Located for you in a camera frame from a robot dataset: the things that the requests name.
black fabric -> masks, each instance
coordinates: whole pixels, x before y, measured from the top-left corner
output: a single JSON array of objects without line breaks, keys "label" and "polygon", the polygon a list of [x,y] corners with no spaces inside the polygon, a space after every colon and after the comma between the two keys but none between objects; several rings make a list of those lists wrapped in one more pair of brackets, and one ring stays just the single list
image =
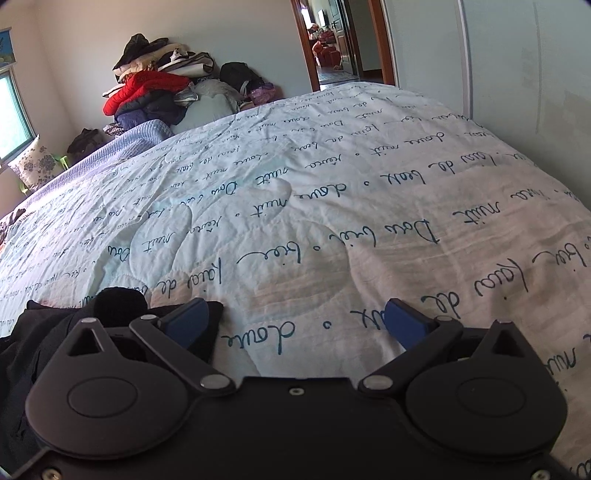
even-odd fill
[{"label": "black fabric", "polygon": [[[189,347],[189,351],[209,362],[223,305],[217,302],[207,304],[210,312],[207,331]],[[2,467],[14,473],[40,450],[25,416],[25,400],[38,376],[78,320],[97,317],[105,327],[125,327],[143,314],[164,317],[177,307],[170,305],[148,310],[140,292],[119,287],[103,290],[81,309],[56,309],[32,300],[27,302],[27,308],[18,318],[12,334],[0,339]],[[125,356],[141,359],[143,351],[139,348],[136,350],[134,353],[130,349],[125,352]]]},{"label": "black fabric", "polygon": [[167,38],[157,38],[153,42],[148,42],[146,37],[144,37],[141,33],[136,33],[127,42],[127,45],[123,50],[123,55],[113,67],[113,70],[116,70],[123,65],[127,65],[129,62],[141,57],[142,55],[159,50],[166,45],[168,45]]},{"label": "black fabric", "polygon": [[[243,95],[250,94],[254,89],[259,88],[265,81],[254,73],[246,63],[232,61],[225,63],[220,69],[220,80],[231,85]],[[246,92],[242,91],[242,85],[248,82]]]},{"label": "black fabric", "polygon": [[119,115],[123,115],[127,112],[132,112],[133,110],[143,110],[143,108],[149,103],[155,102],[160,97],[170,93],[171,92],[169,92],[168,90],[150,90],[148,93],[136,98],[135,100],[122,103],[121,105],[119,105],[119,108],[115,112],[115,121],[117,121],[117,117]]},{"label": "black fabric", "polygon": [[178,125],[187,113],[185,107],[174,103],[174,95],[170,92],[149,103],[142,110],[148,120],[162,120],[168,126]]}]

black bag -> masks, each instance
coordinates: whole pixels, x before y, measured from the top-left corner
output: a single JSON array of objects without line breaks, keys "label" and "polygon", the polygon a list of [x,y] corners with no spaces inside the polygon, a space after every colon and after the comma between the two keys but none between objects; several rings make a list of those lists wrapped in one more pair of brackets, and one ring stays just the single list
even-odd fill
[{"label": "black bag", "polygon": [[74,139],[67,150],[70,166],[86,158],[103,145],[105,145],[105,140],[97,129],[82,129],[82,133]]},{"label": "black bag", "polygon": [[262,86],[265,81],[254,73],[246,63],[232,61],[222,65],[220,80],[232,86],[244,96],[250,95],[254,90]]}]

red jacket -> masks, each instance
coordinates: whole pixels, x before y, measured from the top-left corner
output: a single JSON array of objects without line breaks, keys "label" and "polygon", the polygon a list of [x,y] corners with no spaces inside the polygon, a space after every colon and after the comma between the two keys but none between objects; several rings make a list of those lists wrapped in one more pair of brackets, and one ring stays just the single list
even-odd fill
[{"label": "red jacket", "polygon": [[106,116],[112,116],[120,105],[135,100],[150,90],[168,90],[179,93],[187,88],[189,81],[187,77],[171,73],[142,70],[133,74],[125,86],[107,100],[103,107],[103,113]]}]

pile of clothes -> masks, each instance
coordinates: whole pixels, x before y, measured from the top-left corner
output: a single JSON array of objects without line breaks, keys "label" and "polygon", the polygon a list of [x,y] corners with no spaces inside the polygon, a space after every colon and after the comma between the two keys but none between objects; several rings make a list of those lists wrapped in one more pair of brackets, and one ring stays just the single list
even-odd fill
[{"label": "pile of clothes", "polygon": [[148,42],[142,34],[134,35],[113,67],[119,83],[103,94],[108,99],[103,113],[115,117],[104,131],[122,135],[156,119],[177,125],[187,107],[199,99],[191,80],[208,77],[213,68],[209,53],[192,52],[167,38]]}]

window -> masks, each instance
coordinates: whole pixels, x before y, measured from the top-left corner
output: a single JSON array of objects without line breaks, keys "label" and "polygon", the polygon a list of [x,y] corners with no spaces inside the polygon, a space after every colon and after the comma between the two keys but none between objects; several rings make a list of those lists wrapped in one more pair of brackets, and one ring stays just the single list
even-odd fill
[{"label": "window", "polygon": [[310,11],[306,7],[302,7],[301,14],[304,16],[304,22],[306,23],[306,28],[309,30],[312,26],[312,19],[310,18]]},{"label": "window", "polygon": [[18,154],[34,139],[12,70],[0,72],[0,159]]}]

